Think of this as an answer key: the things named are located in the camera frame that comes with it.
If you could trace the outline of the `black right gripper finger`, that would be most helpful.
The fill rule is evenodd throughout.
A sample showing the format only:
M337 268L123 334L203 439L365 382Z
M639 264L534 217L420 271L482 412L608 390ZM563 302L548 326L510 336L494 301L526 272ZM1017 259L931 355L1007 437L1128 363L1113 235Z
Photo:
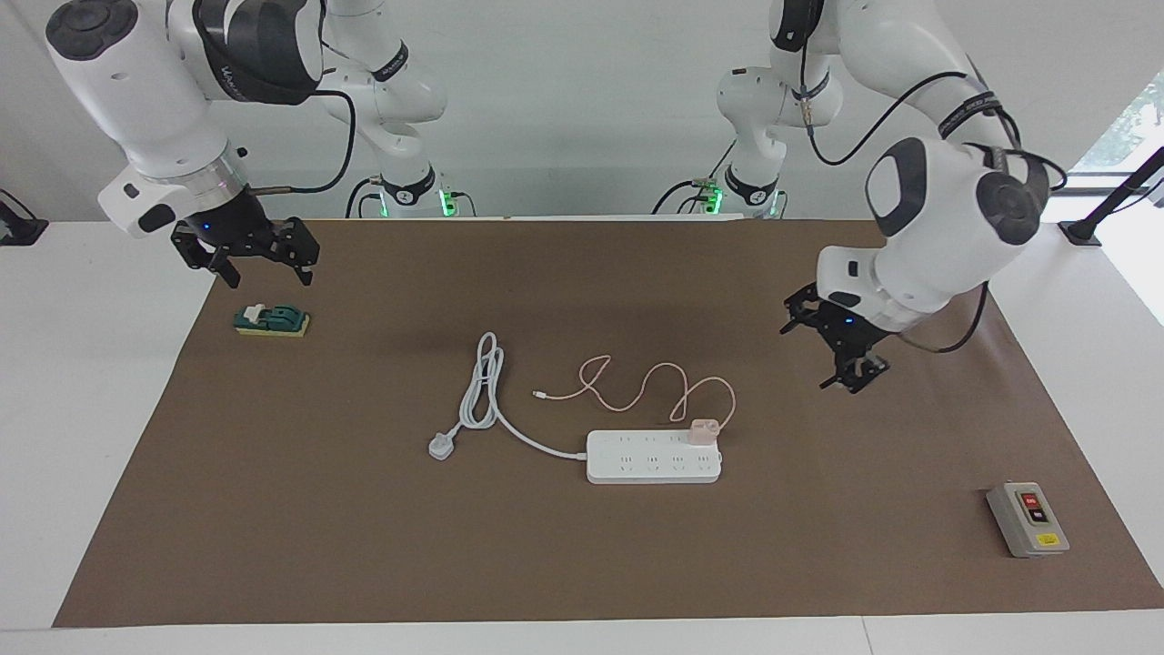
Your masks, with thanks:
M308 232L308 226L300 218L288 218L275 221L274 241L271 241L271 261L294 270L296 278L304 287L312 285L313 266L319 257L320 247Z
M171 235L171 242L189 268L207 270L220 277L228 287L237 287L237 269L232 264L223 247L217 247L211 252L196 235Z

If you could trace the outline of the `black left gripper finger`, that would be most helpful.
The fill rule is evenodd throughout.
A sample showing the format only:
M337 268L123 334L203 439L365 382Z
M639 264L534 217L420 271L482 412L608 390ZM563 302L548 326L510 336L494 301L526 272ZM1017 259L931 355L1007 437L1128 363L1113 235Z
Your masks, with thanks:
M833 376L819 382L819 389L842 387L847 390L849 394L857 394L863 389L866 389L870 382L876 380L876 377L880 377L887 370L890 370L889 361L882 357L861 357L857 359L836 357Z
M815 282L795 291L783 302L786 311L788 311L788 322L783 325L781 330L794 330L799 325L816 330L818 328L818 285Z

